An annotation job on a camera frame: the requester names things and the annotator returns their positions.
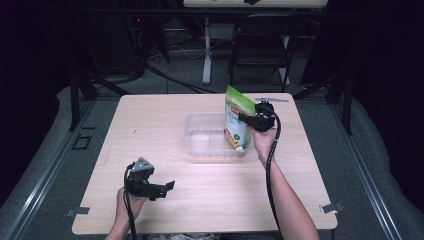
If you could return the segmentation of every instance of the black cable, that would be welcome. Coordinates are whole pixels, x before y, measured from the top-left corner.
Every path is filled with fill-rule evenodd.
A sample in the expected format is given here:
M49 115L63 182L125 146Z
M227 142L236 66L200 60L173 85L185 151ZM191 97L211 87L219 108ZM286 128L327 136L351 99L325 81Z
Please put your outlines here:
M208 92L208 93L216 93L216 92L214 92L214 91L212 91L212 90L208 90L208 89L205 89L205 88L201 88L201 87L195 86L195 85L193 85L193 84L190 84L190 83L188 83L188 82L185 82L185 81L183 81L183 80L181 80L181 79L177 79L177 78L175 78L175 77L172 77L172 76L170 76L170 75L168 75L168 74L166 74L166 73L164 73L164 72L162 72L162 71L160 71L160 70L158 70L158 69L156 69L156 68L154 68L154 67L150 66L150 65L149 65L149 64L147 64L147 63L146 63L146 69L147 69L147 70L149 70L149 71L151 71L151 72L152 72L152 73L154 73L154 74L157 74L158 76L161 76L161 77L163 77L163 78L165 78L165 79L169 80L169 81L172 81L172 82L175 82L175 83L181 84L182 86L184 86L184 87L186 87L186 88L189 88L189 89L193 90L193 91L194 91L194 92L196 92L196 93L202 93L202 92L200 92L199 90L202 90L202 91L205 91L205 92Z
M275 116L275 120L277 121L277 132L275 134L275 140L272 143L271 149L269 150L269 153L268 153L268 159L266 161L265 172L266 172L266 186L267 186L269 203L271 205L272 214L274 215L275 223L277 224L278 230L279 230L280 235L281 235L281 239L283 239L283 235L281 233L280 225L278 223L277 213L275 211L274 198L273 198L273 195L272 195L272 187L271 187L271 161L272 161L272 157L274 156L274 152L275 152L275 148L277 147L278 140L280 138L281 122L280 122L280 118L278 117L278 115L273 110L271 110L267 107L263 107L263 108L265 110L271 112Z
M133 82L137 79L139 79L141 76L143 76L144 71L143 72L134 72L133 74L131 74L130 76L128 76L127 78L122 78L122 79L117 79L117 80L109 80L109 82L115 84L115 85L119 85L119 84L123 84L123 83L129 83L129 82Z
M137 240L137 232L135 229L135 223L134 223L134 215L132 213L132 209L131 209L131 203L130 203L130 196L127 190L127 176L128 176L128 171L134 166L134 163L129 165L127 167L127 169L125 170L125 175L124 175L124 203L125 203L125 207L127 208L127 212L128 212L128 218L130 220L130 229L131 229L131 236L133 240Z

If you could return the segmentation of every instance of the forearm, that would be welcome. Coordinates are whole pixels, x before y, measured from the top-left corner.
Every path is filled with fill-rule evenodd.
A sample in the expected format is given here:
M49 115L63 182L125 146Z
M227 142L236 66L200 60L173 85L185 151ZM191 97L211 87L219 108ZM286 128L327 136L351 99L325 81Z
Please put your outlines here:
M275 160L271 161L271 188L284 239L319 239L315 224Z
M112 229L105 238L105 240L121 240L128 234L130 230L130 222L128 217L126 219L115 220Z

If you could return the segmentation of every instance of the human arm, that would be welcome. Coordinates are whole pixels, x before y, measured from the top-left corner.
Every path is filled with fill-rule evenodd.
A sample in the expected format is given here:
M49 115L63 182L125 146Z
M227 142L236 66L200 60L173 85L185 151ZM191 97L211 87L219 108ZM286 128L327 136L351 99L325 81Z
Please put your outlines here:
M248 127L248 130L253 136L258 158L266 168L268 154L275 140L276 129L272 128L264 133L251 127ZM271 160L270 175L275 211L283 238L286 240L319 239L312 218L286 180L274 157Z
M147 198L145 197L135 197L129 195L131 210L134 215L134 218L141 212L143 204L146 202ZM106 236L106 240L121 240L123 239L128 231L130 230L130 220L128 218L127 208L124 203L124 188L118 190L116 195L116 213L115 221L113 223L112 229L109 234Z

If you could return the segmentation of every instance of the clear plastic container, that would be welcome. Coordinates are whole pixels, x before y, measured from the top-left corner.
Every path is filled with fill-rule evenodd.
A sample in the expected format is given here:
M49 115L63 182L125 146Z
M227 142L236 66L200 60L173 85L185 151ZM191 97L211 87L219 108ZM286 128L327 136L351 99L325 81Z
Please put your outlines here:
M224 134L225 113L192 113L187 115L184 142L190 155L241 156Z

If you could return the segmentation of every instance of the table leg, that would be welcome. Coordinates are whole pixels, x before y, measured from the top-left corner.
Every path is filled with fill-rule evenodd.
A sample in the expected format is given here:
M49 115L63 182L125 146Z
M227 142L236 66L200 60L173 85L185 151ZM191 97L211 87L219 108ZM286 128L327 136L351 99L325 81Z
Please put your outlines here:
M284 36L284 46L287 48L287 44L289 43L289 36ZM284 82L284 76L286 75L286 69L285 68L279 68L278 73L280 73L280 79L281 83ZM286 87L290 86L290 79L287 77L286 81Z
M209 36L209 18L205 18L205 66L203 68L203 84L211 83L211 39Z

